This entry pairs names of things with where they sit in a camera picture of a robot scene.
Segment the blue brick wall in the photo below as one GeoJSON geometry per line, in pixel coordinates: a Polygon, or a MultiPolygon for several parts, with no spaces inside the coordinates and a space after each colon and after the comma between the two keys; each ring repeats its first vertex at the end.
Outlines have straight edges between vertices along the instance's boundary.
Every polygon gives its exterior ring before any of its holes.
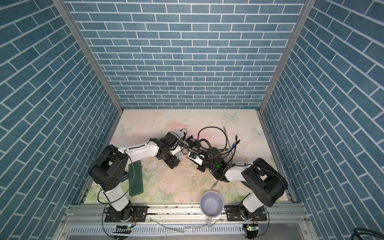
{"type": "Polygon", "coordinates": [[[317,0],[265,109],[322,239],[384,231],[383,13],[383,1],[317,0]]]}
{"type": "Polygon", "coordinates": [[[0,6],[0,239],[51,238],[118,113],[51,0],[0,6]]]}
{"type": "Polygon", "coordinates": [[[304,1],[66,3],[125,108],[257,108],[304,1]]]}

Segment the floral tabletop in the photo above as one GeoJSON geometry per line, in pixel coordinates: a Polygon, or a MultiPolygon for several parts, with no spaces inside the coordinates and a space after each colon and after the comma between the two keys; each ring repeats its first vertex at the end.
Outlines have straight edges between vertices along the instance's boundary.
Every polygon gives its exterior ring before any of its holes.
{"type": "MultiPolygon", "coordinates": [[[[147,142],[150,138],[160,139],[169,131],[182,128],[187,129],[187,137],[193,135],[197,138],[200,129],[207,126],[225,127],[231,145],[235,142],[236,134],[241,139],[233,157],[234,163],[244,164],[261,157],[276,168],[255,110],[125,110],[111,144],[116,147],[133,146],[147,142]]],[[[219,149],[225,145],[225,136],[218,129],[205,129],[201,131],[199,138],[207,139],[212,147],[219,149]]],[[[208,169],[205,172],[197,170],[197,165],[187,155],[173,169],[156,157],[142,159],[141,165],[144,192],[129,196],[135,203],[199,202],[201,196],[211,190],[216,182],[208,169]]],[[[124,190],[128,188],[128,184],[128,181],[122,183],[124,190]]],[[[99,190],[100,187],[93,182],[84,203],[98,203],[96,195],[99,190]]],[[[240,181],[220,181],[213,190],[225,202],[241,201],[251,192],[240,181]]],[[[107,201],[103,194],[100,194],[100,200],[107,201]]],[[[280,200],[287,200],[286,195],[280,200]]]]}

